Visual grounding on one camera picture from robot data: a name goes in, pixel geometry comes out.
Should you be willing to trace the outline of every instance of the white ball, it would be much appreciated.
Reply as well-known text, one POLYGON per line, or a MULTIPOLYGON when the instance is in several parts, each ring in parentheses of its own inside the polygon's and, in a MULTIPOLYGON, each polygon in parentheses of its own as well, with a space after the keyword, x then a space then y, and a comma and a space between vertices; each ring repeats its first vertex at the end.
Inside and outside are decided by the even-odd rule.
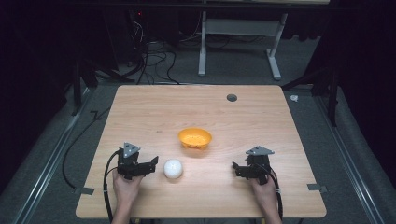
POLYGON ((165 172, 166 177, 176 179, 181 176, 181 173, 183 173, 183 166, 178 160, 169 160, 165 163, 163 171, 165 172))

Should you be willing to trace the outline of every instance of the white plastic piece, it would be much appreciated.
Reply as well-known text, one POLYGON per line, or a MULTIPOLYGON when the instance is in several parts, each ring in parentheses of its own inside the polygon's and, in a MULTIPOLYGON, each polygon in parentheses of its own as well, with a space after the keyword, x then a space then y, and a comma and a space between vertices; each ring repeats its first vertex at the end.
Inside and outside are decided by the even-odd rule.
POLYGON ((294 102, 298 102, 298 95, 291 95, 290 99, 294 102))
POLYGON ((171 179, 177 179, 183 173, 183 166, 178 160, 169 160, 163 167, 166 177, 171 179))

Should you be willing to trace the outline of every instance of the wooden table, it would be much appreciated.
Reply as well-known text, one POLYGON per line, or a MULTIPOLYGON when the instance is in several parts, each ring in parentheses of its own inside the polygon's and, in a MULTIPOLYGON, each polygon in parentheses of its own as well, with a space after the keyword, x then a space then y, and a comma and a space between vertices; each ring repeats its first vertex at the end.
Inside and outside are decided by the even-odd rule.
MULTIPOLYGON (((139 162, 159 156, 157 170, 140 187, 132 217, 262 217, 248 181, 236 177, 232 161, 246 165, 247 150, 272 149, 270 162, 282 190, 284 217, 323 217, 317 190, 285 96, 278 86, 122 86, 110 110, 94 156, 78 217, 107 217, 103 174, 111 154, 124 142, 141 147, 139 162), (237 100, 227 100, 235 94, 237 100), (205 150, 186 149, 177 134, 187 127, 211 132, 205 150), (167 160, 178 159, 178 179, 163 173, 167 160)), ((115 167, 117 158, 110 165, 115 167)), ((115 194, 107 180, 113 211, 115 194)))

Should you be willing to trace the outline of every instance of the human hand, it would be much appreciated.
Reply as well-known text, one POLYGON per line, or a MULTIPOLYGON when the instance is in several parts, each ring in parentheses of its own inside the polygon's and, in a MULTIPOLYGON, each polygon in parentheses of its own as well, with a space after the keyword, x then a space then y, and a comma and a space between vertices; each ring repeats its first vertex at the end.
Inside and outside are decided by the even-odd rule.
POLYGON ((282 223, 277 212, 276 187, 274 180, 267 176, 267 183, 259 184, 259 179, 250 178, 250 185, 253 187, 254 195, 261 210, 264 212, 265 221, 268 224, 282 223))
POLYGON ((117 197, 117 209, 112 223, 128 223, 143 176, 134 176, 132 180, 128 180, 120 175, 116 169, 113 170, 112 174, 113 189, 117 197))

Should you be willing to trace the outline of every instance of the small hole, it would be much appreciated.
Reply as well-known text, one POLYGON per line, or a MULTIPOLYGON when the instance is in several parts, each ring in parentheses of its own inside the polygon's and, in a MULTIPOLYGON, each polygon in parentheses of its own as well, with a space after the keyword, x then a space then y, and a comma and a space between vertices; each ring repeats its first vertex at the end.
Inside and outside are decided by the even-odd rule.
POLYGON ((230 102, 235 102, 238 99, 235 94, 228 94, 227 95, 227 100, 230 102))

